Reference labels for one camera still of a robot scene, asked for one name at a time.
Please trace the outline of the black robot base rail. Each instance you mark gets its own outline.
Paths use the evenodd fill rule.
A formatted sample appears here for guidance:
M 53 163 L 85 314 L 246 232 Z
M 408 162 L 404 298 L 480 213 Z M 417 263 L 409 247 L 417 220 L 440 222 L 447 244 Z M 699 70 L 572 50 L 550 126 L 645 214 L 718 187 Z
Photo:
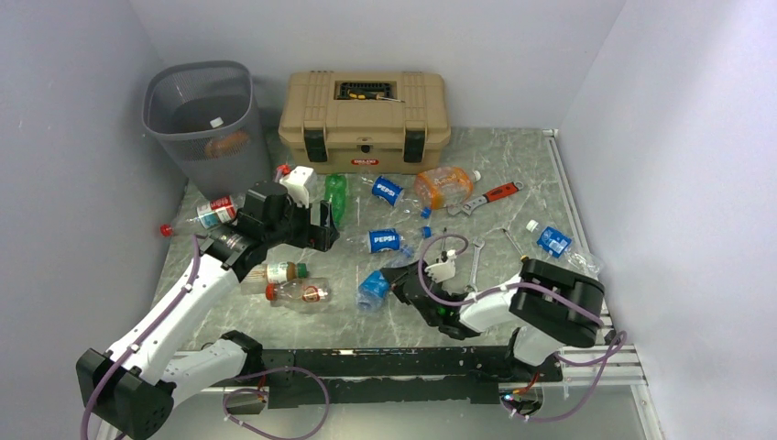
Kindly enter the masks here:
M 262 381 L 257 373 L 269 370 Z M 307 404 L 467 401 L 492 404 L 499 393 L 530 381 L 558 382 L 550 359 L 521 367 L 504 346 L 438 346 L 356 349 L 264 349 L 262 361 L 221 385 L 268 390 L 272 409 Z

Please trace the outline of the clear bottle blue label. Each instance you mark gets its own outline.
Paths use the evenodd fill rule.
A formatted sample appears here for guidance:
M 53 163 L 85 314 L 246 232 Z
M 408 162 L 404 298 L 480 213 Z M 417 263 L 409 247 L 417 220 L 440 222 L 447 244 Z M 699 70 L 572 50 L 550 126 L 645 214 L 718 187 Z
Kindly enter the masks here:
M 358 286 L 356 292 L 356 307 L 362 312 L 376 312 L 383 304 L 390 290 L 390 283 L 381 274 L 381 269 L 401 268 L 412 263 L 415 256 L 415 248 L 404 245 L 393 257 L 386 260 L 383 265 L 371 272 Z

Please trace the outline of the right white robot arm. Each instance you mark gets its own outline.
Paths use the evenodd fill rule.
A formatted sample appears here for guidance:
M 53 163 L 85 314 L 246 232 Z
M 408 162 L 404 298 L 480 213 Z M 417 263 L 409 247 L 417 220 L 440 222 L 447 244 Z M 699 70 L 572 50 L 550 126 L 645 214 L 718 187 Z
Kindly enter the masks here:
M 414 261 L 379 273 L 401 303 L 452 339 L 514 325 L 504 359 L 515 380 L 529 379 L 563 347 L 592 347 L 603 325 L 604 285 L 549 262 L 524 258 L 520 272 L 509 280 L 471 293 L 446 291 L 425 274 L 426 268 Z

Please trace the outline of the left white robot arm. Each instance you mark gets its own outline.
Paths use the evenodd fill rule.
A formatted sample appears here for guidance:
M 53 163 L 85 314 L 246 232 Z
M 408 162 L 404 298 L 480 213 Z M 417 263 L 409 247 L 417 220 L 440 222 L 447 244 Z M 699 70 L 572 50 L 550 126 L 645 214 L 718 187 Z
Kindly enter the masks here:
M 120 436 L 148 439 L 180 403 L 222 380 L 249 385 L 270 374 L 263 347 L 230 331 L 207 348 L 176 357 L 213 306 L 278 245 L 326 252 L 339 237 L 329 201 L 311 220 L 306 183 L 261 181 L 247 191 L 235 219 L 193 235 L 192 259 L 162 300 L 108 349 L 86 350 L 76 363 L 84 404 L 80 437 L 93 416 Z

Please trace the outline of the green plastic bottle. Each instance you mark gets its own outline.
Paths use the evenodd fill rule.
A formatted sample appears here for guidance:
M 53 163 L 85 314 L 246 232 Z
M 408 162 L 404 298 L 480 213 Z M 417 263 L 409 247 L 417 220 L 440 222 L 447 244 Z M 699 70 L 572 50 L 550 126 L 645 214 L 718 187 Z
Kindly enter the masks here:
M 332 207 L 332 218 L 337 228 L 343 223 L 348 201 L 348 182 L 344 174 L 334 173 L 324 181 L 324 199 Z

